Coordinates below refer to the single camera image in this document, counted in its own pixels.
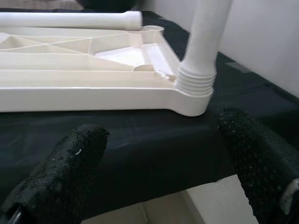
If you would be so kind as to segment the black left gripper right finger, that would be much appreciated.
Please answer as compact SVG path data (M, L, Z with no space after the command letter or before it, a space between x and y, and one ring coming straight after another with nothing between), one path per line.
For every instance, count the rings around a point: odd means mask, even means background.
M258 223L297 224L298 151L237 108L220 114L218 128Z

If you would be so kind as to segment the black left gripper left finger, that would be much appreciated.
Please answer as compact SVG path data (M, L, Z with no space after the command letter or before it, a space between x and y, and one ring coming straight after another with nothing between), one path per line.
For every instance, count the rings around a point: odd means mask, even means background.
M109 132L98 124L71 130L8 194L2 224L79 224L89 204Z

